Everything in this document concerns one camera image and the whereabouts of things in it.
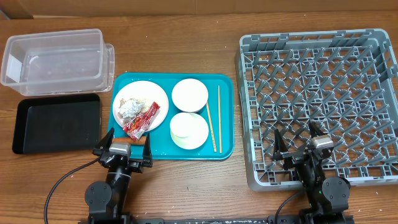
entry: black container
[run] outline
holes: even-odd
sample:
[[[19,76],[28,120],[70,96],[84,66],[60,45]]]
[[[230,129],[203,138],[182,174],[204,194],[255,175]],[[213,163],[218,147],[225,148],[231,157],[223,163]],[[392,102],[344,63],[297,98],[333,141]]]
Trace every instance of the black container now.
[[[16,154],[92,149],[101,137],[101,102],[96,94],[22,100],[12,151]]]

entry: gray plastic basket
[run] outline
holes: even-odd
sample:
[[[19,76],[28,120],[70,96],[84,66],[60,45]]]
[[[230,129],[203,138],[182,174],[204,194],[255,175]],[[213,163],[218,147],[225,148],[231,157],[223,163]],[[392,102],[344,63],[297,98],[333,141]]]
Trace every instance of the gray plastic basket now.
[[[245,35],[236,54],[250,188],[301,187],[272,160],[274,130],[289,151],[309,143],[308,121],[335,142],[326,176],[353,185],[398,183],[397,62],[380,29]]]

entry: wooden chopstick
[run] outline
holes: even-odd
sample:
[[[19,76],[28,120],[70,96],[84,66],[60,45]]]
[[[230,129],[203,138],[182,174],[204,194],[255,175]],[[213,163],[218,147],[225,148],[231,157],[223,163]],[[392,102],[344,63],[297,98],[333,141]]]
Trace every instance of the wooden chopstick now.
[[[221,141],[221,103],[220,103],[220,86],[218,86],[218,136],[220,137],[220,153],[223,153],[223,143]]]
[[[211,116],[210,116],[210,109],[208,102],[206,102],[206,108],[207,108],[207,116],[209,117],[209,125],[210,125],[211,139],[213,140],[214,152],[217,152],[216,140],[214,139],[213,125],[211,123]]]

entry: transparent bin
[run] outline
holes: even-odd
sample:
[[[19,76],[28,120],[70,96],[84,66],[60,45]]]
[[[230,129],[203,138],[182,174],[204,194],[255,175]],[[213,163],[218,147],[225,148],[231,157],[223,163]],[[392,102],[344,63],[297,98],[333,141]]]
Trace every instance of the transparent bin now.
[[[98,29],[12,36],[1,84],[24,96],[110,91],[114,48]]]

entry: wood grain surface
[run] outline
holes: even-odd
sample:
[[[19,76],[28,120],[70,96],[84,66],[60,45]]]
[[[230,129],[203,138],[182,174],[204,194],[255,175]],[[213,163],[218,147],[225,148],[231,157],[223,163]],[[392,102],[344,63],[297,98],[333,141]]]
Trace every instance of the wood grain surface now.
[[[253,192],[246,183],[241,107],[234,55],[244,34],[340,29],[385,29],[398,52],[398,12],[311,12],[220,16],[147,16],[0,21],[0,52],[12,35],[99,28],[114,45],[116,74],[134,72],[223,73],[234,83],[235,150],[222,162],[155,161],[133,175],[126,210],[138,218],[267,217],[293,192]],[[102,133],[108,125],[111,92],[100,93]],[[66,172],[95,157],[90,150],[21,156],[11,151],[18,102],[24,97],[0,86],[0,223],[43,223],[48,192]],[[76,223],[88,215],[87,186],[104,180],[100,165],[63,181],[49,206],[50,223]],[[397,223],[396,185],[354,187],[348,215],[356,223]],[[307,208],[305,197],[282,214]]]

